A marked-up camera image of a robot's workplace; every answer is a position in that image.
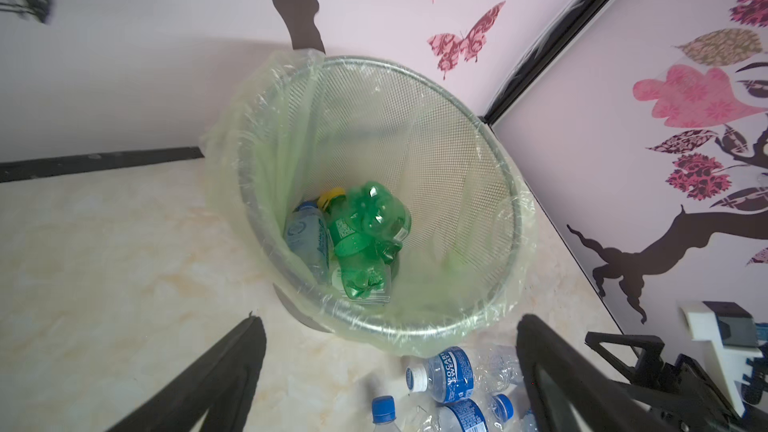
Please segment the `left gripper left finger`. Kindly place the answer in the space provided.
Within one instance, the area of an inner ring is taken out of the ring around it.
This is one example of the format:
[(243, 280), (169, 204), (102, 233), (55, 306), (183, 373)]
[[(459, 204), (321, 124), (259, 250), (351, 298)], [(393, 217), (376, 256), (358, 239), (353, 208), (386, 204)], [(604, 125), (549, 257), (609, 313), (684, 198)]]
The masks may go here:
[(248, 316), (113, 431), (242, 431), (267, 349), (263, 321)]

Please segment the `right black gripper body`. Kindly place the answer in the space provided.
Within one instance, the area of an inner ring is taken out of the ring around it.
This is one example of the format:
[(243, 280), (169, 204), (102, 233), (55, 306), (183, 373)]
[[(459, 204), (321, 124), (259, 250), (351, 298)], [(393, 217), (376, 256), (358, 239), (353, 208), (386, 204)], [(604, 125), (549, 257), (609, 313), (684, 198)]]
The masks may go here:
[(704, 368), (680, 354), (668, 363), (643, 354), (635, 366), (639, 401), (675, 431), (765, 431), (767, 413), (751, 405), (739, 414)]

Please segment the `green bottle bin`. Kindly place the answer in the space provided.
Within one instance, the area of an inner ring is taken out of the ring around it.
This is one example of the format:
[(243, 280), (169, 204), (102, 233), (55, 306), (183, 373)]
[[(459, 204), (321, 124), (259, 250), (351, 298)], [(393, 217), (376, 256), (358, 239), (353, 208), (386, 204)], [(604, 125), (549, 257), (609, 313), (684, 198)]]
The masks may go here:
[(369, 248), (390, 264), (412, 228), (408, 207), (383, 184), (370, 180), (360, 186), (332, 188), (318, 197), (338, 257)]

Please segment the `clear bottle blue cap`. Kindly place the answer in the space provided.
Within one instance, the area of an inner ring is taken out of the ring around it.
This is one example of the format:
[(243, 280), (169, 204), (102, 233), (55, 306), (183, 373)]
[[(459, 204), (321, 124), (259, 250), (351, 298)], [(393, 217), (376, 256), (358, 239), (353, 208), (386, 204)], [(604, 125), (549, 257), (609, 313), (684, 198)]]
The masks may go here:
[(287, 218), (284, 238), (319, 283), (330, 282), (327, 227), (316, 202), (304, 201), (294, 209)]

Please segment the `green bottle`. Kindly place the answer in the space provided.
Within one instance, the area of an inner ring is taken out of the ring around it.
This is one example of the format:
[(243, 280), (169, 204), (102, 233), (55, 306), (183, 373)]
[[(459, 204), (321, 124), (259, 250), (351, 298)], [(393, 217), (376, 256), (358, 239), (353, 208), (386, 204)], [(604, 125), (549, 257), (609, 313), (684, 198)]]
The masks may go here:
[(330, 261), (331, 285), (346, 299), (363, 305), (383, 305), (391, 300), (390, 266), (363, 253)]

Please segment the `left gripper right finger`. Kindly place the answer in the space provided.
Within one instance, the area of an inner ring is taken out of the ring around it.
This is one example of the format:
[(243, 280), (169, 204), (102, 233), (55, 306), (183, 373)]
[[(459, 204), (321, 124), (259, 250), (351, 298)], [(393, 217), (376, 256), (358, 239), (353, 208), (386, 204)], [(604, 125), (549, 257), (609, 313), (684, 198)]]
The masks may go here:
[(534, 314), (517, 353), (540, 431), (655, 431), (657, 421)]

